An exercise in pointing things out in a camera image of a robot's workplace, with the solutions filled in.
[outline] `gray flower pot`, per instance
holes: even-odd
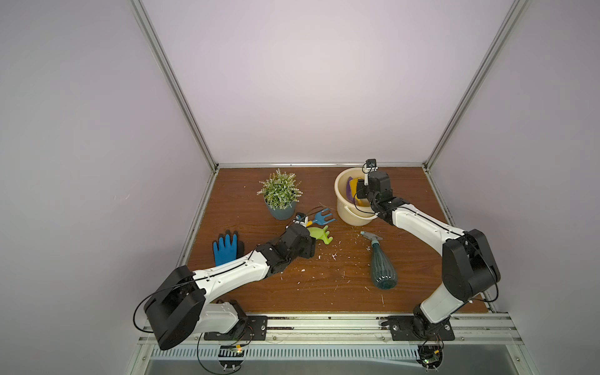
[[[267,208],[269,208],[269,212],[271,212],[271,215],[273,215],[273,217],[277,220],[288,220],[296,212],[296,202],[292,202],[291,205],[284,209],[271,208],[269,207],[269,205],[266,206]]]

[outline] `cream plastic bucket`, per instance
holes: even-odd
[[[354,207],[354,203],[346,199],[346,184],[348,183],[348,177],[364,178],[365,174],[362,172],[362,168],[350,168],[341,172],[335,179],[334,189],[335,196],[337,196],[338,199],[338,215],[340,216],[340,219],[351,226],[359,227],[367,225],[373,219],[377,218],[377,216],[370,207],[358,206],[358,209],[365,211],[361,212]]]

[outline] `green plastic toy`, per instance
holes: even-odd
[[[333,241],[334,238],[333,237],[329,237],[329,238],[327,237],[327,236],[329,236],[329,232],[326,232],[327,227],[328,226],[326,225],[322,229],[321,228],[316,228],[316,227],[310,227],[310,228],[307,228],[307,229],[310,232],[310,236],[311,237],[316,238],[316,239],[321,239],[321,240],[323,240],[323,242],[325,243],[325,245],[329,245],[329,243],[331,241]]]

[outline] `bucket handle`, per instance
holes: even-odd
[[[376,219],[378,216],[377,215],[373,215],[370,217],[362,217],[362,216],[358,216],[356,215],[354,212],[350,211],[350,208],[348,206],[344,206],[344,208],[346,209],[346,211],[348,211],[348,213],[352,216],[354,216],[357,219],[363,219],[363,220],[373,220]]]

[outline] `potted plant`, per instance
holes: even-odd
[[[268,180],[260,181],[263,188],[256,194],[265,196],[265,203],[277,220],[287,220],[294,214],[298,197],[302,195],[295,173],[282,173],[279,169]]]

